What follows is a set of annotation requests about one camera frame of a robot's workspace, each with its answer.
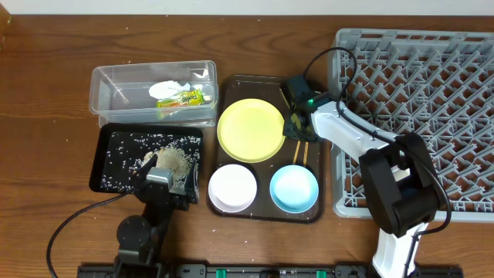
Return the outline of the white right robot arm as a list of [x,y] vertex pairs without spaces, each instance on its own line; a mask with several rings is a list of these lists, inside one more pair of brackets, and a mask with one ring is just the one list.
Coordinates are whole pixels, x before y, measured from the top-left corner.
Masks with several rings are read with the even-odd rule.
[[367,207],[380,228],[372,260],[377,274],[410,276],[418,240],[448,203],[425,141],[375,127],[340,99],[317,93],[302,75],[286,80],[280,91],[289,108],[284,135],[330,141],[359,164]]

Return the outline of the yellow plate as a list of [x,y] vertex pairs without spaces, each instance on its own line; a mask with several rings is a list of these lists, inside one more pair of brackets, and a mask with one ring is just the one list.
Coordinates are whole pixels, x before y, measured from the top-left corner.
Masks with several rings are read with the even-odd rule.
[[244,99],[229,105],[221,114],[217,137],[223,151],[245,163],[258,163],[274,156],[283,146],[284,119],[271,103]]

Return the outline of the blue bowl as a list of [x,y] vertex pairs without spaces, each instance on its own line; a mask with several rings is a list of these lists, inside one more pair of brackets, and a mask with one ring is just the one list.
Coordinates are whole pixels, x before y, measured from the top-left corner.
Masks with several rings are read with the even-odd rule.
[[275,205],[290,214],[311,209],[319,197],[319,184],[315,175],[299,165],[287,165],[272,176],[269,193]]

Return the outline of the white tissue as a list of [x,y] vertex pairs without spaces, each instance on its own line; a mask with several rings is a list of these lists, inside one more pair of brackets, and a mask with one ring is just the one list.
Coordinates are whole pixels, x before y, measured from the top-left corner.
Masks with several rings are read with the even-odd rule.
[[191,85],[189,83],[180,84],[177,81],[168,80],[152,85],[148,92],[151,97],[157,100],[163,100],[174,96],[177,93],[189,91]]

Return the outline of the wooden chopstick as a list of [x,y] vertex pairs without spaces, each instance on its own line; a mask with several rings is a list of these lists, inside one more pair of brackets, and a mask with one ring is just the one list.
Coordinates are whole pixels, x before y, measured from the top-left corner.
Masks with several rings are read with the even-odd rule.
[[301,142],[300,141],[297,141],[295,153],[294,153],[294,156],[293,156],[293,164],[296,164],[296,162],[297,162],[300,145],[301,145]]
[[308,157],[308,148],[309,148],[309,142],[305,142],[304,152],[303,152],[303,167],[306,167],[307,157]]

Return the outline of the pink bowl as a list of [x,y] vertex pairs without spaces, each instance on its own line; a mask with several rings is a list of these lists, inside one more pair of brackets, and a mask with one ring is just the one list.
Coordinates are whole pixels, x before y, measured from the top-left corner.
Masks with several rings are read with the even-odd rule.
[[227,164],[211,176],[208,196],[213,206],[221,212],[236,213],[253,203],[257,188],[255,176],[247,167]]

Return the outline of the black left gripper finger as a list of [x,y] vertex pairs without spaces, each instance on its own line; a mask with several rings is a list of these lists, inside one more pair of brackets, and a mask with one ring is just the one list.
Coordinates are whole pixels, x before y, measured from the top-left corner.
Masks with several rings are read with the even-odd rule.
[[195,161],[189,171],[188,177],[184,184],[185,195],[189,203],[198,204],[199,200],[199,164]]
[[158,156],[154,154],[141,168],[137,169],[130,177],[131,184],[144,184],[147,180],[147,174],[156,166]]

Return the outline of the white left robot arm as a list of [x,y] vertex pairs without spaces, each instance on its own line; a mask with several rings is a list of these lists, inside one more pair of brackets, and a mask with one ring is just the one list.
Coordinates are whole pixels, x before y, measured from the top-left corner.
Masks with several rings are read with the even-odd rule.
[[184,190],[173,193],[173,171],[157,166],[155,154],[130,177],[133,195],[145,204],[140,215],[125,218],[117,228],[118,255],[112,277],[165,277],[161,248],[173,211],[198,203],[198,162],[188,171]]

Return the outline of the green snack wrapper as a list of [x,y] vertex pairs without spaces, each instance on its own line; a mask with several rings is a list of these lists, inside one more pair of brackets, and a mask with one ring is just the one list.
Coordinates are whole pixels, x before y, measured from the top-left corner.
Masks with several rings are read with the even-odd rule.
[[157,108],[165,107],[189,107],[202,105],[205,102],[204,95],[201,89],[182,91],[168,98],[158,100]]

